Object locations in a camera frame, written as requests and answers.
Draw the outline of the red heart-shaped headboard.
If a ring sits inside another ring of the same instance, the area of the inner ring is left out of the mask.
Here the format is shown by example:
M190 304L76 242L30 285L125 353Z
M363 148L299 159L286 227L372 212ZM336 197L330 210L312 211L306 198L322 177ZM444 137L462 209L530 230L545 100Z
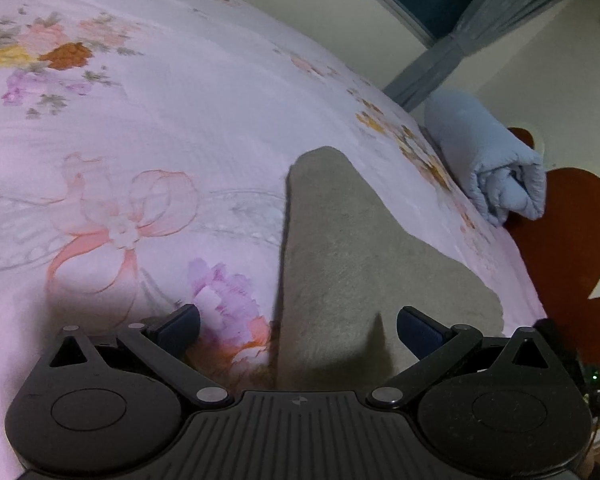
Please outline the red heart-shaped headboard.
M581 360L600 368L600 177L579 168L546 173L542 218L505 223L546 313Z

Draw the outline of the pink floral bed sheet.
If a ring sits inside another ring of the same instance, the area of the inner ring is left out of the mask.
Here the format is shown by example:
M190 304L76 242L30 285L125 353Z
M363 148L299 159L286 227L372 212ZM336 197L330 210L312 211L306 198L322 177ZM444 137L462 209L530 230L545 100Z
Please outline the pink floral bed sheet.
M286 179L331 146L510 334L544 312L518 249L417 122L242 0L0 0L0 479L8 404L59 327L193 302L230 389L276 378Z

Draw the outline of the light blue folded quilt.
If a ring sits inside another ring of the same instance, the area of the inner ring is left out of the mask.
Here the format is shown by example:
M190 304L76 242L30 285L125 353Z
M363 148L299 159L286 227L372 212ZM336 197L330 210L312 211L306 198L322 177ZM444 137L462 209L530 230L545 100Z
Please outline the light blue folded quilt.
M478 213L502 226L512 212L538 220L545 211L541 155L517 139L468 93L438 89L425 102L425 128Z

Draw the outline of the grey right curtain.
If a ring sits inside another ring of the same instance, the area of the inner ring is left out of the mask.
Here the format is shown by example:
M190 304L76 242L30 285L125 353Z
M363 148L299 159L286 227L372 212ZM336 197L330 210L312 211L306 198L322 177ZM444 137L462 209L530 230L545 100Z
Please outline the grey right curtain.
M410 112L439 88L464 58L500 40L562 0L471 0L460 19L385 88Z

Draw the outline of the grey pants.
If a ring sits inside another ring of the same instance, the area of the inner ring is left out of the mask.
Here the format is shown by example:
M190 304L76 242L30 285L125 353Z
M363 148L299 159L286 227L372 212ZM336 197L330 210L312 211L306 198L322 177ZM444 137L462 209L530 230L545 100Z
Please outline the grey pants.
M415 363L396 334L413 306L486 336L504 332L498 296L461 263L408 234L334 148L288 176L276 385L368 390Z

